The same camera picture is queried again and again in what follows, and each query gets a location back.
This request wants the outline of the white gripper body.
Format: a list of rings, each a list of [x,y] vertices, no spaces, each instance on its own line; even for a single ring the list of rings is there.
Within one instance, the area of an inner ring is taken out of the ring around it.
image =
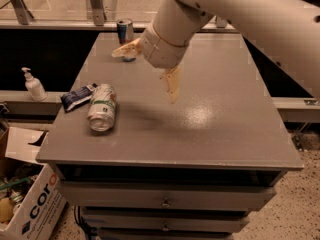
[[[187,46],[175,46],[164,41],[152,25],[147,26],[141,34],[139,46],[144,59],[160,69],[176,67],[187,50]]]

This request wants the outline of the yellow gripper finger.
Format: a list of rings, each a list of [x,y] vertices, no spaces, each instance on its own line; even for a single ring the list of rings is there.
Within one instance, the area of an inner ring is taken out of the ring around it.
[[[137,38],[129,43],[126,43],[119,48],[115,49],[112,53],[112,57],[125,57],[136,58],[142,53],[140,39]]]
[[[172,104],[174,104],[179,97],[180,73],[181,68],[176,66],[174,68],[165,69],[160,77],[160,79],[166,83],[167,94]]]

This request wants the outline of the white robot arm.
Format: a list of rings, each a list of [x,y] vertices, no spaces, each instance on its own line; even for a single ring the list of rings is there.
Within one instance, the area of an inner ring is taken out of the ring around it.
[[[215,16],[320,98],[320,8],[301,0],[164,0],[142,35],[112,55],[141,55],[153,67],[172,71],[194,34]]]

